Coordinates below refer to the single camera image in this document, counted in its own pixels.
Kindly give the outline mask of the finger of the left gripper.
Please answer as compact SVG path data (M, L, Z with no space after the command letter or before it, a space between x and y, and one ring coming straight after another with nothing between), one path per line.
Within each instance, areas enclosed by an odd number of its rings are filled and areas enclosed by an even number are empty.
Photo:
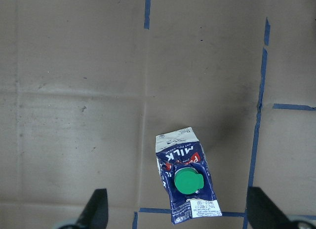
M106 229L109 221L107 189L96 189L77 219L58 224L56 229Z
M260 187L249 187L246 198L246 215L254 229L314 229L304 220L290 220Z

